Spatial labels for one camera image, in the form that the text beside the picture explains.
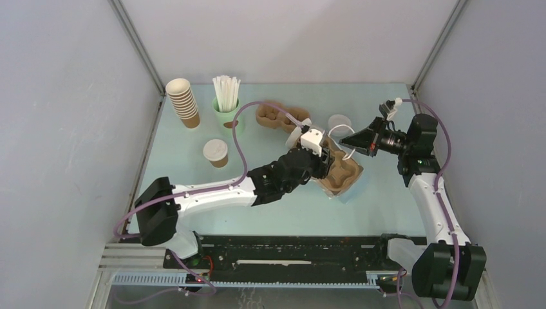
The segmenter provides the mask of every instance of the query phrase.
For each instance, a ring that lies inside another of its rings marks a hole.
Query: green cup
[[[216,116],[216,119],[218,121],[218,126],[220,127],[220,131],[224,135],[231,136],[232,135],[232,128],[233,125],[233,118],[235,117],[235,114],[241,109],[241,105],[239,104],[239,99],[237,99],[237,106],[234,110],[228,111],[227,113],[221,113],[218,109],[218,99],[214,98],[212,100],[212,108],[214,110],[214,115]],[[237,124],[235,125],[235,133],[237,135],[240,135],[243,130],[245,129],[245,122],[243,121],[243,115],[239,115],[237,118]]]

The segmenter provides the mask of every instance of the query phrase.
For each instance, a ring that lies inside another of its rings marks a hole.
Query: brown cup carrier
[[[310,113],[303,108],[286,108],[282,103],[276,101],[266,101],[271,104],[275,104],[280,108],[288,111],[292,116],[294,116],[299,121],[303,121],[306,118],[310,117]],[[259,125],[263,127],[270,127],[271,129],[277,129],[282,127],[284,132],[291,133],[296,125],[286,117],[285,114],[279,112],[278,109],[274,109],[271,106],[262,104],[259,105],[256,110],[256,121]]]
[[[310,118],[310,113],[303,108],[287,108],[282,103],[276,101],[266,102],[283,108],[299,121]],[[284,114],[264,104],[258,106],[256,110],[256,122],[263,127],[271,129],[282,127],[286,133],[291,133],[296,128],[296,125]],[[330,137],[325,137],[323,146],[329,148],[330,154],[334,157],[334,162],[328,176],[325,179],[315,179],[315,181],[328,196],[338,196],[347,191],[359,179],[364,168],[352,158],[343,161],[346,153]]]
[[[327,195],[338,196],[347,191],[362,175],[364,168],[353,158],[343,160],[345,152],[341,150],[330,137],[325,137],[323,146],[328,147],[334,162],[325,179],[316,179]]]

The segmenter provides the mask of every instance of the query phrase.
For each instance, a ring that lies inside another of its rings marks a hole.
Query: purple tube
[[[457,283],[457,275],[459,273],[459,262],[460,262],[459,261],[459,259],[460,259],[459,244],[458,244],[458,240],[457,240],[457,235],[455,234],[455,227],[453,226],[453,222],[451,221],[451,217],[449,216],[449,213],[447,211],[447,207],[446,207],[446,204],[444,203],[444,199],[442,198],[442,195],[440,194],[440,191],[438,191],[438,182],[440,180],[440,177],[444,174],[444,171],[446,170],[447,165],[449,164],[449,161],[451,159],[451,139],[449,138],[449,134],[447,133],[446,126],[444,125],[444,123],[442,122],[440,117],[438,117],[438,115],[436,115],[436,113],[432,110],[432,108],[430,108],[430,106],[428,106],[427,104],[425,104],[425,103],[423,103],[423,102],[421,102],[419,100],[411,100],[411,99],[408,99],[408,98],[405,98],[402,101],[403,102],[415,103],[417,105],[420,105],[420,106],[426,108],[434,116],[434,118],[436,118],[436,120],[438,120],[438,123],[440,124],[440,127],[442,128],[442,131],[444,132],[444,135],[446,136],[447,158],[446,158],[446,162],[444,163],[444,165],[442,166],[442,168],[440,169],[440,171],[436,175],[436,178],[434,179],[434,191],[436,191],[436,197],[438,198],[438,202],[440,203],[440,206],[442,208],[442,212],[444,213],[444,216],[446,217],[447,227],[449,227],[451,237],[453,238],[453,247],[454,247],[454,250],[455,250],[455,257],[453,257],[453,262],[454,262],[453,263],[453,274],[451,276],[451,284],[449,286],[449,290],[447,291],[446,300],[440,306],[438,304],[438,301],[436,299],[433,299],[434,305],[437,308],[445,309],[445,308],[447,308],[447,306],[449,306],[449,303],[451,302],[451,298],[453,297],[453,291],[455,291],[455,285]]]
[[[123,225],[123,223],[125,223],[125,221],[127,219],[129,219],[130,217],[132,217],[132,215],[136,214],[137,212],[141,211],[142,209],[145,209],[147,207],[150,207],[150,206],[155,205],[157,203],[160,203],[162,201],[170,200],[171,198],[178,198],[178,197],[181,197],[181,196],[185,196],[186,194],[198,194],[198,193],[205,193],[205,192],[224,190],[224,189],[228,189],[230,186],[236,186],[236,185],[239,185],[241,182],[243,182],[243,180],[247,176],[247,173],[249,172],[249,167],[247,165],[247,160],[245,159],[245,155],[243,154],[243,151],[241,150],[241,146],[239,146],[239,142],[237,141],[237,137],[235,135],[235,123],[237,121],[237,117],[239,117],[239,115],[241,114],[241,112],[243,110],[245,110],[245,109],[247,109],[247,108],[249,108],[249,107],[251,107],[253,105],[258,105],[258,104],[264,104],[264,105],[271,106],[272,108],[278,109],[281,113],[284,113],[288,117],[288,119],[290,119],[293,123],[295,123],[295,125],[297,125],[298,127],[303,127],[303,124],[300,121],[298,121],[294,116],[290,115],[288,113],[288,111],[280,108],[279,106],[276,106],[275,104],[271,104],[271,103],[268,103],[268,102],[256,101],[256,102],[251,102],[251,103],[248,103],[248,104],[244,105],[235,114],[235,117],[233,118],[233,125],[232,125],[233,141],[235,143],[235,148],[237,148],[237,152],[239,152],[239,155],[241,156],[241,160],[243,160],[243,174],[241,175],[241,177],[239,179],[237,179],[237,181],[235,181],[234,183],[229,184],[229,185],[219,185],[217,187],[195,189],[195,190],[191,190],[191,191],[185,191],[185,192],[180,192],[180,193],[171,194],[171,195],[167,195],[167,196],[162,196],[160,198],[156,198],[154,200],[147,201],[144,204],[142,204],[142,205],[138,206],[137,208],[133,209],[132,211],[129,211],[125,216],[123,216],[123,218],[121,218],[120,221],[118,221],[118,223],[116,223],[116,225],[114,226],[114,237],[116,237],[116,238],[136,238],[136,237],[139,237],[140,236],[139,234],[126,234],[126,235],[123,235],[123,234],[120,234],[118,232],[118,230]]]
[[[174,259],[178,262],[178,264],[180,264],[180,266],[182,266],[182,268],[184,268],[186,271],[188,271],[188,273],[192,274],[195,278],[200,279],[201,281],[203,281],[203,283],[205,283],[206,285],[211,287],[212,292],[196,293],[196,292],[190,292],[190,291],[187,291],[187,290],[184,290],[184,289],[181,290],[181,288],[166,288],[166,289],[161,290],[161,291],[159,291],[157,293],[146,296],[145,298],[137,299],[136,301],[125,301],[123,299],[120,299],[117,294],[114,294],[113,298],[120,304],[140,304],[140,303],[143,303],[145,301],[149,301],[150,299],[152,299],[152,298],[154,298],[156,296],[159,296],[161,294],[168,293],[168,292],[184,291],[185,294],[191,294],[191,295],[195,295],[195,296],[212,296],[212,295],[214,295],[216,293],[216,287],[214,285],[212,285],[212,283],[210,281],[206,280],[202,276],[199,276],[198,274],[193,272],[191,269],[189,269],[184,263],[182,263],[182,261],[180,261],[180,258],[178,258],[178,256],[174,252],[172,252],[172,254],[173,254]]]

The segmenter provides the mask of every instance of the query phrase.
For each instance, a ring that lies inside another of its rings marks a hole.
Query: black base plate
[[[368,237],[202,236],[194,269],[210,269],[211,280],[255,283],[367,283],[366,271],[398,271],[386,259],[386,242],[398,235]],[[418,245],[426,239],[412,238]],[[164,268],[181,266],[165,252]],[[238,260],[300,260],[307,265],[237,264]]]

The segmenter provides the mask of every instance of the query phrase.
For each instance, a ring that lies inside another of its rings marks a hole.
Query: white straw
[[[218,111],[220,113],[228,113],[235,110],[241,80],[235,76],[221,75],[213,78],[212,83],[214,84],[216,100],[218,101]]]

